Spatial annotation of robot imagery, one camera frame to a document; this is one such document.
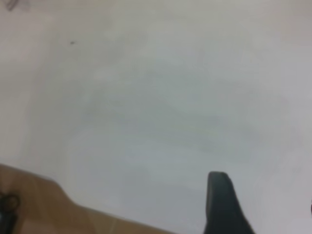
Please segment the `white surface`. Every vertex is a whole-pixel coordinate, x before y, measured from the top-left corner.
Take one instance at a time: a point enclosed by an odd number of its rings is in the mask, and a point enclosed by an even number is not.
[[[304,0],[1,8],[0,162],[182,234],[222,170],[258,234],[311,233],[311,24]]]

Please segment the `white wall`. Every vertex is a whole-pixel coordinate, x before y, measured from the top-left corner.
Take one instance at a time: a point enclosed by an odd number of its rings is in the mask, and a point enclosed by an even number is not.
[[[303,0],[0,9],[1,162],[185,234],[222,170],[258,234],[311,233],[311,23]]]

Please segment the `wooden surface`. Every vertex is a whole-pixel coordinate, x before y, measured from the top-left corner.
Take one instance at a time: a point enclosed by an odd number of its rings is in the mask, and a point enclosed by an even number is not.
[[[77,206],[56,183],[2,165],[0,191],[21,197],[15,234],[167,234]]]

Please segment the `black plastic piece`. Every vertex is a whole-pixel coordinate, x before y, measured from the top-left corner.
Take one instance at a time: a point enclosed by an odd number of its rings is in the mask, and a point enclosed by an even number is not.
[[[254,234],[240,208],[232,181],[224,172],[209,173],[206,217],[204,234]]]

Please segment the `black object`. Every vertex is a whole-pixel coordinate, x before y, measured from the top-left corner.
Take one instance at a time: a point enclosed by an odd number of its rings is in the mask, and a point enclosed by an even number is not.
[[[206,217],[204,234],[254,234],[239,206],[232,181],[224,172],[208,175]]]
[[[12,234],[17,215],[15,211],[20,206],[20,198],[17,195],[0,194],[0,234]]]

